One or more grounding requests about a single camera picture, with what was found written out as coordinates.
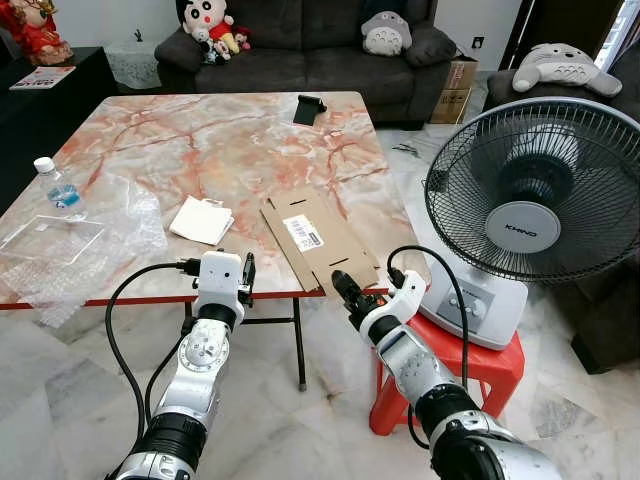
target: grey sofa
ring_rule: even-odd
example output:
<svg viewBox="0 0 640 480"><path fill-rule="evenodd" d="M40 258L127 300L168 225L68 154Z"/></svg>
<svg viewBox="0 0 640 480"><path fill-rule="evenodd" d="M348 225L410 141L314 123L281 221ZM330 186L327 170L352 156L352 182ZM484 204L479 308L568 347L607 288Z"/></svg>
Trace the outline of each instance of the grey sofa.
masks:
<svg viewBox="0 0 640 480"><path fill-rule="evenodd" d="M413 46L403 56L366 54L363 0L227 0L252 49L222 66L202 65L196 42L178 29L156 50L168 93L355 90L374 122L421 128L438 101L455 44L433 27L437 0L409 0Z"/></svg>
<svg viewBox="0 0 640 480"><path fill-rule="evenodd" d="M580 97L608 104L640 122L640 41L609 69L623 84L622 91L612 99L582 87L554 84L538 84L526 93L518 93L511 88L514 73L504 70L489 77L484 110L521 98ZM601 373L640 357L639 266L640 252L636 251L600 274L550 288L575 327L571 346L588 373Z"/></svg>

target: white wall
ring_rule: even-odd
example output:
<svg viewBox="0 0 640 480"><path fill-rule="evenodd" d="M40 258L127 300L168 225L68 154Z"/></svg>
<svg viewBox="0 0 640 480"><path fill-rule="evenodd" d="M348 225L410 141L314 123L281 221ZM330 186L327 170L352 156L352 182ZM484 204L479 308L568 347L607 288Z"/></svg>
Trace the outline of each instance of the white wall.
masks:
<svg viewBox="0 0 640 480"><path fill-rule="evenodd" d="M439 0L435 26L480 62L479 70L498 70L521 0ZM473 37L484 37L472 49Z"/></svg>
<svg viewBox="0 0 640 480"><path fill-rule="evenodd" d="M72 47L109 45L133 39L164 40L178 27L173 0L56 0L54 19Z"/></svg>

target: red plastic stool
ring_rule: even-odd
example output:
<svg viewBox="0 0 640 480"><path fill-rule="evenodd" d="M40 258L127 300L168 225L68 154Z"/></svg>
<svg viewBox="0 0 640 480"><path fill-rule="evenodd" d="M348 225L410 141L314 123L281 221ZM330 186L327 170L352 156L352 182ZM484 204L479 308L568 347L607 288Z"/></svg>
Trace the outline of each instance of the red plastic stool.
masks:
<svg viewBox="0 0 640 480"><path fill-rule="evenodd" d="M421 314L416 314L408 325L422 337L436 356L453 372L462 375L462 339L444 331ZM497 418L524 374L524 353L516 333L511 343L502 351L490 350L469 343L469 378L480 381L484 404L482 410ZM389 435L393 428L403 423L409 402L396 389L389 376L382 386L384 366L377 362L378 397L369 415L369 427L376 435ZM491 386L487 394L486 383Z"/></svg>

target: red table edge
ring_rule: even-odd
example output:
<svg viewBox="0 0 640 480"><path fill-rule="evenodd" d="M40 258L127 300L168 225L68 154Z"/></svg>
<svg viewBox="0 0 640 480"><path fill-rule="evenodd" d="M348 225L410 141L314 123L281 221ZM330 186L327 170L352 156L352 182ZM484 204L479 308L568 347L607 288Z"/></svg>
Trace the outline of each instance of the red table edge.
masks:
<svg viewBox="0 0 640 480"><path fill-rule="evenodd" d="M368 288L364 290L364 293L367 295L386 295L388 293L388 289L386 288ZM254 293L251 295L251 298L254 300L270 300L270 299L279 299L279 298L317 298L317 297L325 297L325 293L322 289L312 290L310 292L264 292L264 293ZM197 297L195 295L183 295L183 296L175 296L175 297L131 297L131 298L120 298L116 301L116 305L153 305L153 304L165 304L165 303L187 303L193 302ZM109 299L97 299L97 300L89 300L84 306L85 307L106 307L109 303ZM20 303L3 303L0 304L0 311L8 311L8 310L31 310L33 307L29 303L20 302Z"/></svg>

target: barcode label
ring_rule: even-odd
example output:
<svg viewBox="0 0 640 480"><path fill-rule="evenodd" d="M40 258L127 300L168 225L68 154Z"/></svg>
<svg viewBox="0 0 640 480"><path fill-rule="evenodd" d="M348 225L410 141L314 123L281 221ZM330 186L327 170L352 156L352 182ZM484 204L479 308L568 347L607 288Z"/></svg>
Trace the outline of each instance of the barcode label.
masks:
<svg viewBox="0 0 640 480"><path fill-rule="evenodd" d="M300 252L306 252L312 248L318 248L324 245L324 241L318 231L311 225L311 222L304 215L296 215L295 217L285 218L284 225L289 230L289 235L296 242Z"/></svg>

